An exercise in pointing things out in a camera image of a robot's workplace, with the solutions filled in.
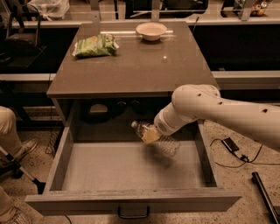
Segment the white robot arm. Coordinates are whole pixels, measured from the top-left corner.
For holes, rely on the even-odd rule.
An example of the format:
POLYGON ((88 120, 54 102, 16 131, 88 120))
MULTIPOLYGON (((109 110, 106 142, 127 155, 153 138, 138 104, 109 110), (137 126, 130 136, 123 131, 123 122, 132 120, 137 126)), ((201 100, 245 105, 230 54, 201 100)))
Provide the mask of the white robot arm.
POLYGON ((151 144, 170 136, 188 123, 209 120, 280 151, 280 107, 235 101, 221 97, 211 85, 184 85, 176 88, 171 103, 160 110, 154 124, 143 134, 151 144))

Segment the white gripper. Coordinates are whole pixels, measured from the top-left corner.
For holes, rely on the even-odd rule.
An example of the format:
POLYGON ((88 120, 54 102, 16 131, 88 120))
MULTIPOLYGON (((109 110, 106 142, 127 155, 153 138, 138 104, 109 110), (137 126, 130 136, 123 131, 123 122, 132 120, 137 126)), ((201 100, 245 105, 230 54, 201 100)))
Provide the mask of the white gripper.
POLYGON ((176 128, 173 128, 165 121, 161 112, 155 116, 154 126, 150 126, 143 130, 142 140, 146 144, 151 144, 157 141, 160 138, 160 133, 165 136, 170 136, 177 131, 176 128))

